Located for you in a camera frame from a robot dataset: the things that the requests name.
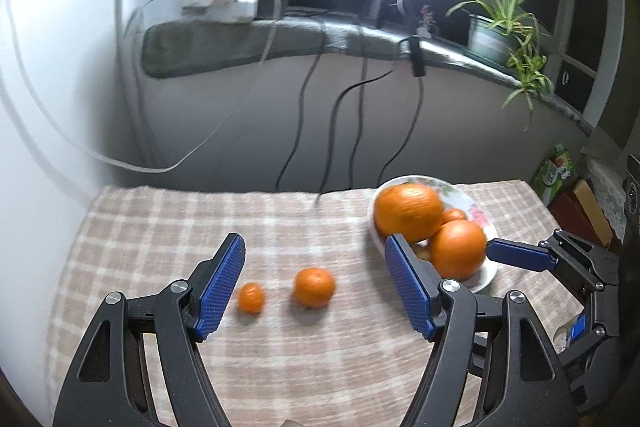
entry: small orange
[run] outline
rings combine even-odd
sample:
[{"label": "small orange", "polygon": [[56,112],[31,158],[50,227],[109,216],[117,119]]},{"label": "small orange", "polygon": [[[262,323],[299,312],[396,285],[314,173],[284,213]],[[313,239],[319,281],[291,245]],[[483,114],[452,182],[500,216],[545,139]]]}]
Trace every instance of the small orange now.
[{"label": "small orange", "polygon": [[419,243],[442,224],[442,201],[435,190],[420,183],[393,185],[376,198],[373,216],[385,237],[401,233],[408,243]]},{"label": "small orange", "polygon": [[442,213],[442,222],[448,223],[449,221],[466,221],[466,214],[464,210],[459,208],[450,208]]},{"label": "small orange", "polygon": [[486,237],[476,223],[449,221],[429,242],[431,264],[444,279],[465,280],[484,263]]},{"label": "small orange", "polygon": [[238,296],[238,307],[244,313],[260,313],[264,307],[264,290],[262,286],[255,282],[242,286]]},{"label": "small orange", "polygon": [[298,272],[293,296],[303,306],[326,306],[335,292],[334,276],[324,268],[305,268]]}]

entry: plate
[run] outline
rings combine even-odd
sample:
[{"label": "plate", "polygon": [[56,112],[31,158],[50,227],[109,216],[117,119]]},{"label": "plate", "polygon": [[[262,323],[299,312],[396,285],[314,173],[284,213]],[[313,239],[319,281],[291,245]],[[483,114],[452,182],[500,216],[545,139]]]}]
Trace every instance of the plate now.
[{"label": "plate", "polygon": [[[480,206],[453,185],[437,178],[431,178],[430,176],[400,176],[399,178],[394,178],[393,180],[386,182],[384,185],[381,185],[373,194],[373,197],[369,201],[369,208],[367,209],[367,226],[369,227],[369,233],[383,257],[385,255],[385,237],[378,233],[378,230],[376,229],[376,225],[373,220],[373,205],[382,190],[387,187],[403,183],[421,183],[431,187],[440,196],[445,210],[448,208],[460,208],[461,210],[464,210],[466,219],[476,223],[476,225],[482,228],[487,241],[498,237],[498,233],[495,230],[493,223],[491,223],[491,221],[489,221],[489,219],[484,215]],[[490,259],[485,259],[484,263],[482,263],[482,266],[475,274],[469,277],[469,279],[461,282],[473,293],[476,293],[485,288],[494,279],[497,271],[498,263],[494,263],[494,261],[491,261]]]}]

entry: green flower pot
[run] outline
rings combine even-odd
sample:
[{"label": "green flower pot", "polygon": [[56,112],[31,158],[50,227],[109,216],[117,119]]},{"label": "green flower pot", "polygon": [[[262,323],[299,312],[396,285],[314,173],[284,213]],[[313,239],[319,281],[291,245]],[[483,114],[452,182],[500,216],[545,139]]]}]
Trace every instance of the green flower pot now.
[{"label": "green flower pot", "polygon": [[470,17],[469,51],[504,66],[509,59],[510,52],[518,47],[516,37],[503,35],[504,30],[500,27],[489,29],[487,26],[492,23],[491,19],[479,15],[471,15]]}]

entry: screw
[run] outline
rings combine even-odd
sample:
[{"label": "screw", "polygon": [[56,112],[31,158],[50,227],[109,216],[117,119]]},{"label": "screw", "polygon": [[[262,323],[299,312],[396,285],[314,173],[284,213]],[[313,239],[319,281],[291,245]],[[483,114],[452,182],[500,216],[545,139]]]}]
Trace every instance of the screw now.
[{"label": "screw", "polygon": [[109,295],[107,295],[104,299],[104,301],[107,304],[115,304],[116,302],[120,302],[120,293],[119,292],[111,292]]},{"label": "screw", "polygon": [[189,287],[187,281],[175,281],[171,285],[171,291],[174,293],[182,293]]},{"label": "screw", "polygon": [[513,291],[509,294],[509,298],[515,302],[516,304],[522,304],[525,300],[526,297],[524,296],[524,293],[519,292],[519,291]]},{"label": "screw", "polygon": [[445,279],[444,281],[442,281],[442,287],[446,291],[454,293],[460,289],[460,283],[453,279]]}]

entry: checkered tablecloth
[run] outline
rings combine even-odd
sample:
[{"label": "checkered tablecloth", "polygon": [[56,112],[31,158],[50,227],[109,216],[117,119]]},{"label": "checkered tablecloth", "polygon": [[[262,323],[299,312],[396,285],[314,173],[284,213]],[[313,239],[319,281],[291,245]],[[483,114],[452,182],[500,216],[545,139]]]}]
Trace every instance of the checkered tablecloth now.
[{"label": "checkered tablecloth", "polygon": [[[556,222],[524,182],[461,185],[505,239],[536,244]],[[241,234],[246,263],[239,285],[260,282],[266,307],[239,314],[232,297],[218,331],[200,351],[234,427],[400,424],[431,344],[412,330],[382,256],[366,228],[373,190],[327,194],[201,194],[108,187],[95,200],[69,254],[47,337],[52,408],[84,329],[107,293],[159,292],[209,259],[226,234]],[[334,273],[329,307],[301,309],[290,299],[307,266]],[[501,266],[489,287],[520,289],[550,335],[580,310],[548,273]],[[175,425],[155,337],[146,335],[159,418]],[[479,379],[469,376],[458,424],[469,421]]]}]

